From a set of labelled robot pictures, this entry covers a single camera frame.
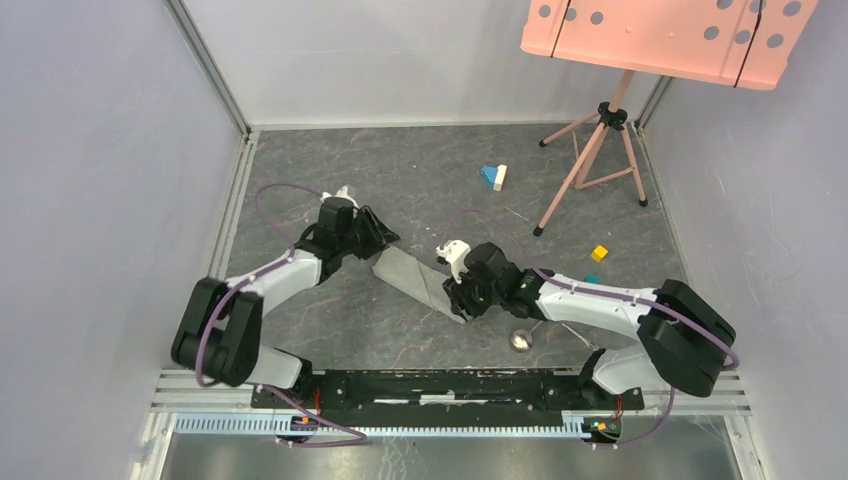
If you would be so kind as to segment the grey cloth napkin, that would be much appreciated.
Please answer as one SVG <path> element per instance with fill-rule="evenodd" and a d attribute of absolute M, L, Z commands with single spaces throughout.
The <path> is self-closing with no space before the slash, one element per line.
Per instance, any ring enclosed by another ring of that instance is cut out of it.
<path fill-rule="evenodd" d="M 405 295 L 459 323 L 467 321 L 451 310 L 442 284 L 450 277 L 421 263 L 416 257 L 390 246 L 374 264 L 374 275 Z"/>

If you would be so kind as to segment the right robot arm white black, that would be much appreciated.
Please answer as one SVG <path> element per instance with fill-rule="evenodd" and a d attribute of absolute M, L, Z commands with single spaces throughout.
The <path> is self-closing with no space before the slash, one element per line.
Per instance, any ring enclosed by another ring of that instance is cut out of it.
<path fill-rule="evenodd" d="M 451 310 L 465 320 L 497 306 L 516 318 L 576 322 L 634 339 L 625 349 L 597 350 L 584 365 L 577 392 L 591 408 L 648 385 L 706 398 L 719 375 L 738 364 L 735 329 L 682 281 L 641 289 L 578 281 L 520 269 L 491 242 L 471 247 L 452 240 L 436 254 L 451 270 L 443 284 Z"/>

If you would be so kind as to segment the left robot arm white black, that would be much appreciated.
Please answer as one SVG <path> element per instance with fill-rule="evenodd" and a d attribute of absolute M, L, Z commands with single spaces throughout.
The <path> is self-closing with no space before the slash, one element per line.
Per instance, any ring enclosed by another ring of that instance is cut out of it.
<path fill-rule="evenodd" d="M 311 364 L 262 343 L 266 314 L 330 278 L 348 256 L 367 260 L 399 241 L 368 206 L 338 196 L 325 200 L 318 219 L 276 260 L 247 274 L 199 280 L 171 346 L 172 360 L 193 370 L 203 386 L 275 386 L 290 407 L 314 394 Z"/>

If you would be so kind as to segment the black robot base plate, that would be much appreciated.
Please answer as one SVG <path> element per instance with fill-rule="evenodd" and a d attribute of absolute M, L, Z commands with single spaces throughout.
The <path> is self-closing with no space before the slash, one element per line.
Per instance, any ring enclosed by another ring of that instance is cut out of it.
<path fill-rule="evenodd" d="M 288 390 L 347 427 L 556 426 L 565 411 L 641 411 L 642 394 L 614 395 L 574 369 L 326 370 Z"/>

